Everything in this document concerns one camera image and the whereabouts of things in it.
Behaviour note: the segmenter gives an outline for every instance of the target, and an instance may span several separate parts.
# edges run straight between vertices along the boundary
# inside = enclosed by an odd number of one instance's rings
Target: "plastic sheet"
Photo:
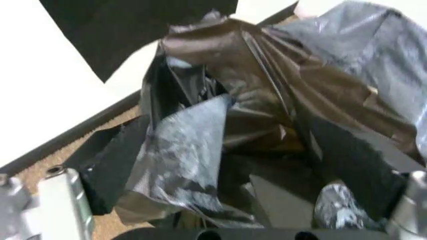
[[[416,128],[288,33],[226,18],[176,29],[143,80],[151,123],[116,208],[123,222],[187,209],[220,227],[260,227],[250,209],[219,197],[227,156],[310,150],[313,165],[330,165],[379,218],[405,184],[400,173],[422,169],[407,157],[420,155]]]
[[[358,206],[352,192],[340,183],[322,189],[314,207],[314,219],[327,229],[380,230],[383,227]]]
[[[397,10],[345,1],[320,17],[277,29],[301,42],[328,66],[370,86],[384,103],[415,126],[416,143],[404,140],[407,144],[400,149],[425,165],[427,32],[422,27]],[[397,135],[387,137],[402,140]]]

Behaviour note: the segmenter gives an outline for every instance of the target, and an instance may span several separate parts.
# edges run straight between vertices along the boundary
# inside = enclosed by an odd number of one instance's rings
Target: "black fabric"
[[[95,132],[64,162],[80,174],[94,215],[109,214],[122,195],[149,124],[141,116]]]
[[[212,9],[225,15],[238,0],[40,0],[68,40],[103,81],[171,25],[193,23]]]

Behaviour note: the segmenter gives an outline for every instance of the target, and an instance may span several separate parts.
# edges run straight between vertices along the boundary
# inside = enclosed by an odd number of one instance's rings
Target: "shiny plastic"
[[[325,66],[285,31],[226,18],[175,29],[161,40],[143,80],[140,106],[151,123],[116,207],[123,222],[160,219],[187,209],[220,227],[261,227],[251,210],[219,197],[222,161],[232,155],[310,150],[316,163],[352,171],[338,171],[338,177],[360,178],[364,168],[334,156],[339,142],[332,148],[325,145],[338,135],[353,144],[354,149],[347,149],[350,156],[365,144],[374,146],[374,153],[382,144],[405,156],[397,162],[381,156],[372,165],[365,164],[370,158],[360,159],[369,171],[381,171],[366,183],[380,189],[382,184],[397,186],[384,188],[387,197],[394,198],[404,184],[400,173],[421,167],[403,154],[420,156],[416,128],[372,87]],[[380,137],[368,142],[360,134]],[[355,196],[370,196],[376,188]]]
[[[314,219],[327,229],[380,230],[383,225],[369,218],[356,202],[352,192],[340,183],[325,186],[314,207]]]
[[[425,165],[427,160],[427,32],[397,10],[345,1],[324,15],[277,26],[291,38],[374,92],[416,127],[416,143],[400,149]]]

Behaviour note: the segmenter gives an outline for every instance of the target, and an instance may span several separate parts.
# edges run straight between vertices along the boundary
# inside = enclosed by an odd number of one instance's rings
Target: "gray plastic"
[[[324,15],[276,29],[327,65],[356,76],[417,128],[427,157],[427,33],[394,9],[345,1]]]

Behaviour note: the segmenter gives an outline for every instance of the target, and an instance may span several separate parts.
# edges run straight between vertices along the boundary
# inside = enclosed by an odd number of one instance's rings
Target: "hole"
[[[53,166],[51,168],[49,168],[46,172],[48,174],[57,174],[59,172],[61,172],[63,170],[62,166]]]
[[[300,231],[295,235],[295,240],[319,240],[319,238],[311,232]]]
[[[214,231],[204,231],[198,235],[197,240],[221,240],[221,236]]]

